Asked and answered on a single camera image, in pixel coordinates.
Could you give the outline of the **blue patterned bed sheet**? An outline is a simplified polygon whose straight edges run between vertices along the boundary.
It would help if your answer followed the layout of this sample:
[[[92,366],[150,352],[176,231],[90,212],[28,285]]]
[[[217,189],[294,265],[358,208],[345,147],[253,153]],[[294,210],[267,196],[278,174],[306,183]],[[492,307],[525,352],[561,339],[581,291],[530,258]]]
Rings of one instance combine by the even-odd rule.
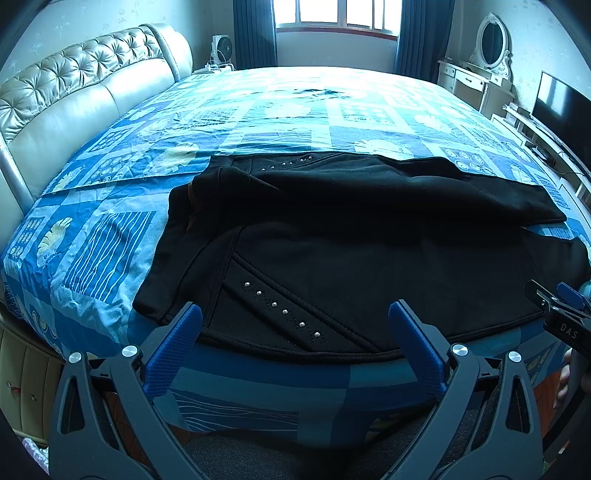
[[[324,151],[443,156],[465,172],[543,186],[566,222],[535,232],[579,238],[590,259],[590,215],[573,190],[442,87],[331,67],[195,73],[133,107],[64,164],[1,243],[3,303],[61,357],[120,353],[155,326],[132,313],[132,300],[172,188],[214,155]],[[355,407],[404,408],[424,399],[403,359],[335,367],[324,385],[318,380],[329,380],[328,372],[297,375],[311,367],[276,364],[259,375],[255,367],[263,362],[194,346],[156,405],[190,433],[252,429],[329,445],[338,414],[353,420]]]

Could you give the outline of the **white tv stand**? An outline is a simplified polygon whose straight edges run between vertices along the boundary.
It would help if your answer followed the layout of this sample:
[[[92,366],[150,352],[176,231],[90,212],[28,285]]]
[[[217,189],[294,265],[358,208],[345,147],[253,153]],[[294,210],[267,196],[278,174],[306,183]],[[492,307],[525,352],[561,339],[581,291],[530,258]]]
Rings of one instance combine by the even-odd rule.
[[[509,104],[503,106],[504,116],[496,113],[491,121],[528,149],[558,177],[567,181],[576,198],[590,210],[590,169],[552,131],[531,115],[524,115]]]

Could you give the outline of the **cream tufted leather headboard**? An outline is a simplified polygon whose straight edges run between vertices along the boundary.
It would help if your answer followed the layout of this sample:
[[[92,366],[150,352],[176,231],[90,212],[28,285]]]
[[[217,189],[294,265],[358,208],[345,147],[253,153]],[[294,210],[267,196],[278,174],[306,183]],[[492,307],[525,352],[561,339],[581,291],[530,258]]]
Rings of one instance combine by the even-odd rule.
[[[192,67],[181,33],[142,24],[71,45],[5,81],[1,243],[82,145]]]

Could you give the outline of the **dark blue right curtain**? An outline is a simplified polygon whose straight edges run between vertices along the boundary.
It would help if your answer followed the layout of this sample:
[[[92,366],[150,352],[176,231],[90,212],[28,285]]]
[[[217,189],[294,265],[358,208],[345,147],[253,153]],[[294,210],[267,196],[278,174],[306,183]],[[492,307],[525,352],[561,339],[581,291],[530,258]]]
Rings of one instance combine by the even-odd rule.
[[[394,73],[431,83],[445,55],[455,0],[403,0]]]

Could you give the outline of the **white desk fan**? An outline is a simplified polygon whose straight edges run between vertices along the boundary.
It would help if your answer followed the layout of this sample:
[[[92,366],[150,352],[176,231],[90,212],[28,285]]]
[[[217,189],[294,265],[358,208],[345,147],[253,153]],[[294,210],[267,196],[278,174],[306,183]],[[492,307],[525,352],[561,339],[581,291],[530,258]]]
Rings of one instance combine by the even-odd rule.
[[[233,47],[228,35],[213,35],[211,37],[211,69],[235,69],[231,63]]]

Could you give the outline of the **black studded pants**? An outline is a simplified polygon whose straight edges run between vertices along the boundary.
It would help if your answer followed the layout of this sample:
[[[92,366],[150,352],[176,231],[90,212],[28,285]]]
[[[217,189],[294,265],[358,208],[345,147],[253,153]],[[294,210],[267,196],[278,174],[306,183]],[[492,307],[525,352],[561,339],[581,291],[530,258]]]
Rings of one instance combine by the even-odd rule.
[[[452,340],[530,322],[525,287],[582,286],[584,243],[547,191],[441,157],[322,152],[215,156],[169,196],[134,310],[168,323],[186,303],[201,341],[291,362],[391,358],[404,300]]]

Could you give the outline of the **window with red frame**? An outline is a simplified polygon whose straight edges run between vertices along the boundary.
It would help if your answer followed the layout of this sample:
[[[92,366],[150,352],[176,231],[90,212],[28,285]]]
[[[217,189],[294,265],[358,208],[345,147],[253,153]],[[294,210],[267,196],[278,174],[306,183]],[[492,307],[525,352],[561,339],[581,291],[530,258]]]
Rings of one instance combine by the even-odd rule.
[[[402,21],[401,0],[274,0],[280,32],[335,32],[396,39]]]

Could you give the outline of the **dark blue left curtain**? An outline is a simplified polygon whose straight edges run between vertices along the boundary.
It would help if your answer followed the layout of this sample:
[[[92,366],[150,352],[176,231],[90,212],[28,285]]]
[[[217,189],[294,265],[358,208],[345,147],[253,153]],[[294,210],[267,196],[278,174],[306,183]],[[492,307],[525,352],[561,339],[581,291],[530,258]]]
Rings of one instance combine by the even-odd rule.
[[[276,67],[273,0],[233,0],[232,7],[236,68]]]

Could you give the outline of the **white dressing table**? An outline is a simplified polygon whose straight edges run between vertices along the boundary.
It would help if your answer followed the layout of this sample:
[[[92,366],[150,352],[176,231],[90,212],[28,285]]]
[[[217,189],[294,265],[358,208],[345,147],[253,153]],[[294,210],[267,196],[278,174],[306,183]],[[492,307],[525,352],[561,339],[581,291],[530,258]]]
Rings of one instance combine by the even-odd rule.
[[[438,84],[489,119],[494,114],[504,115],[504,107],[515,99],[512,84],[502,83],[498,85],[488,73],[481,75],[473,67],[466,69],[447,59],[439,61]]]

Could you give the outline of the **black flat television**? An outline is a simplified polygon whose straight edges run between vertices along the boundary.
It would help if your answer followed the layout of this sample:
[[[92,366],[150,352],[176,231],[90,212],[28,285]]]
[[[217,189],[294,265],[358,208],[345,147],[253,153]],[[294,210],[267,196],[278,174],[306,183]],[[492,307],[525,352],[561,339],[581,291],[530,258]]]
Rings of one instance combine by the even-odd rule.
[[[532,115],[590,168],[590,100],[554,76],[541,74]]]

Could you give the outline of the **beige nightstand drawers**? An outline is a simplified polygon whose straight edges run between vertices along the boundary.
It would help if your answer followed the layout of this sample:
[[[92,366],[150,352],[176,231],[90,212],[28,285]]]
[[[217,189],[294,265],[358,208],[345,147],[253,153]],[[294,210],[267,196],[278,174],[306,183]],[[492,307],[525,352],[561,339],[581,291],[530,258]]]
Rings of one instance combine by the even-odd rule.
[[[30,327],[1,312],[1,410],[18,436],[48,444],[62,368]]]

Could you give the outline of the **oval white vanity mirror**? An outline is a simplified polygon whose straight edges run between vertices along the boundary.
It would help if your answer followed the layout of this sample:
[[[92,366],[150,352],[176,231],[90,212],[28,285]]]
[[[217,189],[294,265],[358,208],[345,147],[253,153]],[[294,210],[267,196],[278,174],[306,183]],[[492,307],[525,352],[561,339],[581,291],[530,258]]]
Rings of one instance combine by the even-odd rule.
[[[512,81],[510,60],[509,33],[501,19],[496,14],[489,13],[480,23],[475,49],[469,62],[493,75]]]

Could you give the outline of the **dark blue curtain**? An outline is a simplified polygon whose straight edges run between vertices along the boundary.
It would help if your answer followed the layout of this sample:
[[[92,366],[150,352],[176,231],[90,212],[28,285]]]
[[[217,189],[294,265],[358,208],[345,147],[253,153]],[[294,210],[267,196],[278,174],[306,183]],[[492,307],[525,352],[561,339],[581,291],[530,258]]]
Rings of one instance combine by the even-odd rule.
[[[403,0],[394,73],[431,83],[445,55],[455,0]]]
[[[273,0],[233,0],[232,7],[236,68],[276,67]]]

